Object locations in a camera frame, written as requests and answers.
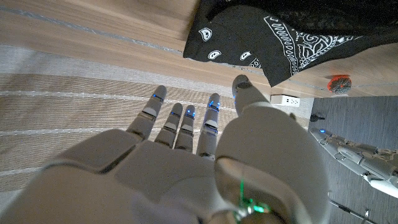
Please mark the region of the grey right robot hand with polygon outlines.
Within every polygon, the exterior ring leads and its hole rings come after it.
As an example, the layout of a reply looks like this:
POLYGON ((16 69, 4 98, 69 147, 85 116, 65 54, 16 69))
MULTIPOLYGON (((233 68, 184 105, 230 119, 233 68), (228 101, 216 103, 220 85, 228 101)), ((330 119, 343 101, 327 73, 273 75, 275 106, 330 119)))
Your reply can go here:
POLYGON ((63 151, 5 208, 2 223, 328 223, 328 178, 315 142, 245 75, 237 117, 218 131, 210 96, 197 141, 195 109, 159 86, 135 120, 63 151))

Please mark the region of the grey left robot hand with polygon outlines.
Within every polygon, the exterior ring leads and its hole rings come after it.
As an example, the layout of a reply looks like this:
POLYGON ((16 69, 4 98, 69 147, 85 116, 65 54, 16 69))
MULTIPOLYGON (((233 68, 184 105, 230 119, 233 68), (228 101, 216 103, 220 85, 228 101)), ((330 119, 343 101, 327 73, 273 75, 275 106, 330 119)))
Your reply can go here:
POLYGON ((310 134, 329 155, 361 176, 371 187, 397 197, 397 150, 350 141, 326 129, 310 134))

